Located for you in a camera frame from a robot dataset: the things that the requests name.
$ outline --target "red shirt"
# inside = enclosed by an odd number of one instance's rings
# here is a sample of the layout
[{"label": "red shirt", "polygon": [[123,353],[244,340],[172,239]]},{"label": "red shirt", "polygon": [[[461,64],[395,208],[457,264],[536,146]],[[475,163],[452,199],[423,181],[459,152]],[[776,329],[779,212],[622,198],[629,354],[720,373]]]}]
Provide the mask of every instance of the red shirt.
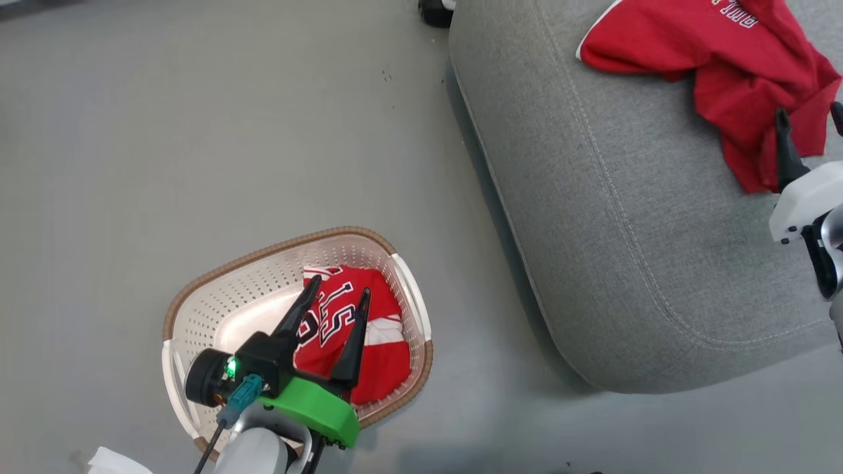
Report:
[{"label": "red shirt", "polygon": [[354,311],[365,288],[369,300],[366,342],[360,380],[352,403],[364,405],[386,398],[410,376],[410,345],[404,341],[401,308],[381,272],[373,268],[305,268],[304,286],[320,275],[317,298],[298,328],[296,368],[325,378],[354,327]]},{"label": "red shirt", "polygon": [[805,37],[784,0],[622,0],[580,52],[610,73],[696,70],[696,109],[722,134],[723,155],[747,192],[778,189],[776,110],[791,114],[802,156],[825,151],[840,75]]}]

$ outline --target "cable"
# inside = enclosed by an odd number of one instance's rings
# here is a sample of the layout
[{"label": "cable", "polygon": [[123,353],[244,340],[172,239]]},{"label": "cable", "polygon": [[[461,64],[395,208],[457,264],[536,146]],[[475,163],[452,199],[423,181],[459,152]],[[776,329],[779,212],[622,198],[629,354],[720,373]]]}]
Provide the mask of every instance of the cable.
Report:
[{"label": "cable", "polygon": [[221,420],[217,425],[217,430],[213,432],[211,441],[208,442],[208,446],[205,448],[205,452],[202,453],[202,458],[199,460],[199,465],[196,466],[196,470],[193,471],[193,474],[201,474],[202,468],[205,467],[205,463],[208,461],[208,457],[213,452],[213,446],[217,443],[219,435],[222,434],[223,430],[225,429],[225,424],[226,422],[224,420]]},{"label": "cable", "polygon": [[202,453],[202,458],[199,460],[199,466],[196,466],[193,474],[201,474],[202,468],[205,467],[205,463],[213,451],[213,446],[217,443],[217,439],[219,439],[219,435],[225,428],[229,426],[233,427],[237,423],[237,420],[240,419],[240,415],[243,414],[243,410],[252,403],[255,403],[263,391],[263,386],[263,379],[255,374],[246,375],[246,378],[240,382],[237,390],[228,398],[223,409],[217,413],[217,430],[213,432],[211,441],[208,442],[208,446],[205,448],[205,452]]},{"label": "cable", "polygon": [[310,436],[313,441],[316,443],[316,446],[313,450],[310,451],[310,459],[307,461],[307,464],[304,465],[304,469],[302,469],[302,474],[313,474],[316,470],[316,465],[319,464],[319,458],[322,457],[322,450],[325,449],[325,437],[321,434],[317,434],[314,430],[309,430]]}]

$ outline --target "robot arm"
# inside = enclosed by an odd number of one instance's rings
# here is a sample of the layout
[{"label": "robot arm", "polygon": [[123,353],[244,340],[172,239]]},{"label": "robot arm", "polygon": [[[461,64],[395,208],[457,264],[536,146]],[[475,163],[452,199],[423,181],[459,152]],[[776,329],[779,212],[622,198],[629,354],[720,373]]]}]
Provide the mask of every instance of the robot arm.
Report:
[{"label": "robot arm", "polygon": [[216,474],[309,474],[326,445],[344,450],[356,443],[360,423],[351,390],[360,376],[371,293],[363,290],[354,327],[326,380],[293,365],[298,327],[320,283],[319,276],[310,280],[271,335],[256,332],[234,354],[208,348],[194,359],[185,379],[188,400],[223,407],[196,473],[226,428],[232,433]]},{"label": "robot arm", "polygon": [[[832,114],[843,136],[843,105]],[[811,171],[802,162],[791,139],[787,113],[776,116],[781,199],[770,218],[773,240],[784,245],[804,240],[819,291],[828,301],[843,291],[843,161]]]}]

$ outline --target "laundry basket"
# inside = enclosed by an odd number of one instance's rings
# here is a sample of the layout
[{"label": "laundry basket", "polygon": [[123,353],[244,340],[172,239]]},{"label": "laundry basket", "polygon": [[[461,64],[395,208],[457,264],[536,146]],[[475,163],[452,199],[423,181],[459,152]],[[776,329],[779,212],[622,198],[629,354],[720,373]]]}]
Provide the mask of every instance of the laundry basket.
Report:
[{"label": "laundry basket", "polygon": [[[380,270],[401,307],[410,344],[410,377],[384,400],[355,407],[362,428],[409,403],[422,389],[433,363],[430,321],[416,280],[395,248],[371,230],[343,227],[305,235],[258,250],[187,285],[167,311],[161,364],[170,403],[200,450],[217,427],[219,408],[185,397],[185,377],[206,347],[234,353],[255,331],[271,332],[303,289],[304,267],[348,265]],[[228,442],[223,432],[217,442]]]}]

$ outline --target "fabric seam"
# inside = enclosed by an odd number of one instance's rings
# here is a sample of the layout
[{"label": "fabric seam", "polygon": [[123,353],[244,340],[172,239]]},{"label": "fabric seam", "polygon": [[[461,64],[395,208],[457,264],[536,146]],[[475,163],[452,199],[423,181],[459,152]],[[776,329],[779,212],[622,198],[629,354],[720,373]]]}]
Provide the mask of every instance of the fabric seam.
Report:
[{"label": "fabric seam", "polygon": [[[448,53],[451,57],[454,57],[454,51],[448,42]],[[465,109],[469,112],[469,118],[471,119],[471,127],[474,129],[475,134],[477,135],[477,141],[480,143],[481,151],[483,152],[483,160],[486,161],[486,167],[489,170],[489,176],[491,176],[491,181],[495,185],[495,190],[497,191],[498,200],[501,202],[501,207],[503,208],[503,214],[507,218],[507,224],[509,225],[509,231],[513,234],[513,240],[515,241],[515,247],[518,249],[518,255],[521,257],[521,262],[524,264],[524,271],[527,273],[527,281],[529,281],[529,286],[533,290],[533,296],[535,296],[536,303],[539,306],[539,313],[541,313],[541,318],[545,320],[545,326],[547,326],[547,331],[550,333],[550,339],[554,341],[554,345],[556,346],[556,350],[562,355],[568,365],[574,369],[580,377],[588,382],[590,385],[593,385],[598,388],[602,388],[599,384],[595,384],[592,382],[586,375],[585,372],[581,371],[571,362],[571,359],[565,355],[565,352],[559,347],[559,344],[556,343],[556,339],[553,338],[553,327],[550,323],[550,318],[547,317],[547,312],[545,311],[545,304],[541,300],[541,295],[539,293],[538,288],[536,287],[535,280],[533,279],[533,273],[530,271],[529,264],[527,262],[527,257],[524,255],[524,249],[521,246],[521,240],[518,238],[518,232],[515,230],[515,226],[513,225],[512,217],[509,213],[509,208],[505,200],[503,199],[503,194],[501,193],[501,186],[497,181],[497,175],[495,175],[494,167],[491,165],[489,161],[488,154],[486,151],[486,142],[483,140],[483,135],[480,128],[476,125],[477,120],[475,118],[475,113],[471,108],[471,103],[469,102],[468,93],[465,92],[465,88],[462,85],[462,81],[459,78],[459,71],[457,71],[456,64],[451,61],[451,68],[454,70],[454,78],[457,81],[457,85],[459,87],[459,93],[463,96],[463,102],[465,103]]]},{"label": "fabric seam", "polygon": [[[712,344],[722,344],[722,345],[732,345],[732,346],[750,346],[750,347],[763,347],[767,345],[765,344],[756,344],[757,342],[766,342],[770,339],[775,339],[778,337],[785,336],[786,334],[790,334],[796,331],[800,331],[802,329],[808,328],[810,326],[817,325],[823,322],[825,319],[818,319],[812,322],[791,328],[787,331],[779,332],[777,334],[773,334],[767,337],[760,337],[757,339],[751,339],[747,341],[722,341],[717,340],[712,337],[707,337],[693,327],[690,324],[683,320],[674,310],[674,308],[670,305],[667,301],[667,298],[664,296],[662,289],[658,286],[658,282],[656,281],[655,275],[652,273],[652,269],[650,268],[649,264],[647,263],[647,258],[643,254],[643,250],[641,249],[641,245],[638,242],[638,239],[635,235],[635,231],[632,228],[632,225],[629,221],[628,216],[626,215],[626,210],[623,207],[623,202],[620,199],[620,195],[617,191],[615,183],[612,181],[611,176],[609,175],[608,167],[603,158],[602,152],[600,152],[600,148],[597,144],[597,139],[594,136],[593,128],[591,127],[591,123],[588,120],[588,115],[585,113],[585,109],[583,108],[583,101],[579,96],[579,92],[577,91],[577,86],[573,81],[573,77],[571,75],[570,68],[565,60],[564,56],[561,54],[561,48],[556,43],[556,38],[553,34],[550,33],[550,26],[548,25],[547,17],[545,16],[545,11],[541,6],[537,4],[538,2],[534,3],[536,9],[539,10],[539,13],[542,18],[542,26],[545,29],[545,36],[550,40],[551,44],[553,45],[553,54],[556,58],[557,62],[561,65],[563,69],[566,79],[569,85],[570,90],[573,92],[574,100],[576,101],[576,106],[579,109],[579,113],[574,110],[574,104],[571,104],[572,112],[574,114],[574,118],[577,121],[578,128],[580,131],[580,135],[583,138],[583,141],[588,145],[591,149],[592,155],[592,165],[597,172],[598,178],[601,181],[601,187],[603,187],[604,194],[609,202],[611,213],[615,218],[615,223],[618,225],[618,228],[623,236],[624,243],[626,244],[626,248],[629,251],[630,257],[632,258],[633,262],[635,263],[638,274],[642,278],[642,281],[647,288],[647,292],[650,294],[650,298],[653,300],[653,303],[656,305],[659,313],[666,319],[677,331],[683,334],[686,338],[694,343],[705,342],[706,345],[712,349],[718,350],[739,350],[739,348],[731,348],[731,349],[724,349],[721,347],[713,347]],[[594,159],[597,159],[599,162],[599,166],[597,163],[594,162]],[[680,327],[676,325],[674,321],[672,321],[673,316],[681,325],[687,330],[691,332],[689,336],[685,331],[683,331]]]}]

